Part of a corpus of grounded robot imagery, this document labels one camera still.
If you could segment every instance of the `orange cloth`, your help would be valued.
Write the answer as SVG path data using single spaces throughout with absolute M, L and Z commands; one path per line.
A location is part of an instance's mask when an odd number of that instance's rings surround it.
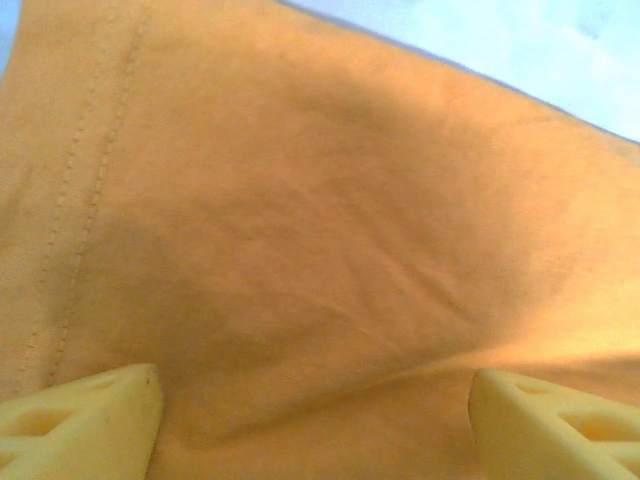
M 150 480 L 481 478 L 478 367 L 640 403 L 634 156 L 266 0 L 26 0 L 0 396 L 153 362 Z

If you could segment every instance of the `yellow plastic piece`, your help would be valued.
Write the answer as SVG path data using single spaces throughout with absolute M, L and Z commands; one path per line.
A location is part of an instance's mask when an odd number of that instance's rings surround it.
M 491 480 L 640 478 L 639 408 L 483 369 L 469 415 Z
M 142 480 L 158 433 L 154 365 L 133 365 L 0 404 L 0 480 Z

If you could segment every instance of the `stitching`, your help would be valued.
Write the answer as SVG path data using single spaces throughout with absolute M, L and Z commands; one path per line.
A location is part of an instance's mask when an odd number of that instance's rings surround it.
M 109 10 L 106 16 L 105 25 L 109 26 L 114 18 L 115 18 L 115 10 L 116 10 L 116 2 L 111 2 L 109 6 Z M 42 268 L 40 269 L 39 278 L 36 282 L 36 302 L 37 304 L 42 303 L 42 297 L 44 295 L 44 286 L 49 278 L 49 261 L 51 259 L 51 255 L 53 253 L 53 247 L 58 238 L 58 234 L 60 232 L 60 220 L 62 218 L 62 206 L 67 198 L 67 192 L 69 189 L 69 184 L 71 181 L 71 172 L 73 171 L 76 163 L 78 146 L 80 145 L 80 140 L 84 134 L 85 123 L 89 114 L 93 112 L 95 107 L 95 96 L 97 91 L 98 78 L 100 76 L 100 71 L 102 69 L 102 65 L 105 62 L 107 56 L 107 36 L 102 39 L 100 44 L 100 50 L 98 55 L 98 61 L 94 67 L 93 77 L 91 78 L 91 86 L 89 88 L 89 92 L 87 93 L 87 97 L 85 100 L 86 107 L 82 112 L 80 120 L 78 120 L 78 124 L 76 126 L 75 133 L 73 134 L 71 140 L 71 147 L 69 149 L 69 154 L 67 155 L 67 165 L 63 174 L 62 183 L 60 184 L 60 188 L 58 189 L 58 197 L 56 198 L 54 212 L 53 212 L 53 220 L 51 223 L 51 227 L 49 228 L 49 239 L 47 240 L 47 249 L 42 256 L 41 264 Z M 24 358 L 22 360 L 22 365 L 18 370 L 17 380 L 14 388 L 14 393 L 16 396 L 20 396 L 21 394 L 21 385 L 24 379 L 24 375 L 27 371 L 27 366 L 29 364 L 29 360 L 31 359 L 31 355 L 36 345 L 36 341 L 38 339 L 38 330 L 40 329 L 40 319 L 36 317 L 33 325 L 33 329 L 31 330 L 31 334 L 29 336 L 29 342 L 27 344 L 27 349 L 25 351 Z
M 137 65 L 138 53 L 140 51 L 142 40 L 144 39 L 144 36 L 146 33 L 146 26 L 149 23 L 149 19 L 151 17 L 151 1 L 152 0 L 147 0 L 144 4 L 145 12 L 142 15 L 140 23 L 138 24 L 138 29 L 133 39 L 133 48 L 129 52 L 129 58 L 127 59 L 127 63 L 125 67 L 125 76 L 122 83 L 118 110 L 113 120 L 113 125 L 111 127 L 111 130 L 107 136 L 107 144 L 105 146 L 105 151 L 102 156 L 102 161 L 100 163 L 100 169 L 98 171 L 98 176 L 96 178 L 95 186 L 93 189 L 89 213 L 85 220 L 84 230 L 82 233 L 82 241 L 80 244 L 80 248 L 76 253 L 76 260 L 75 260 L 75 265 L 73 269 L 73 274 L 71 276 L 71 281 L 69 283 L 69 296 L 67 298 L 67 307 L 65 309 L 64 317 L 63 317 L 62 337 L 60 339 L 58 350 L 56 351 L 56 354 L 55 354 L 54 363 L 49 373 L 49 386 L 53 384 L 54 375 L 58 369 L 60 360 L 62 359 L 64 350 L 67 345 L 71 313 L 77 298 L 76 286 L 78 283 L 80 267 L 82 266 L 82 260 L 86 253 L 89 235 L 91 233 L 93 222 L 98 211 L 99 201 L 100 201 L 100 197 L 102 196 L 102 190 L 104 188 L 105 177 L 107 174 L 107 168 L 109 167 L 109 161 L 111 160 L 111 152 L 113 149 L 113 145 L 115 144 L 115 141 L 118 138 L 118 135 L 122 129 L 122 125 L 124 124 L 124 114 L 126 112 L 126 108 L 128 105 L 129 92 L 131 89 L 131 82 L 132 82 L 133 75 L 135 73 L 135 68 Z

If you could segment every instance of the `orange fabric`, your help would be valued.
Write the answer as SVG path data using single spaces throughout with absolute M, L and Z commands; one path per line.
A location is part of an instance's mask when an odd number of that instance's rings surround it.
M 153 362 L 151 480 L 482 478 L 478 367 L 640 404 L 632 157 L 275 3 L 26 0 L 0 396 Z

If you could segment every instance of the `white surface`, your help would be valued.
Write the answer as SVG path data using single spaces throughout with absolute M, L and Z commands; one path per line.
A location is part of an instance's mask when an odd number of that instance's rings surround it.
M 638 0 L 283 3 L 449 59 L 640 141 Z M 9 58 L 19 4 L 0 0 L 0 72 Z
M 0 0 L 0 73 L 9 60 L 13 36 L 18 26 L 20 0 Z

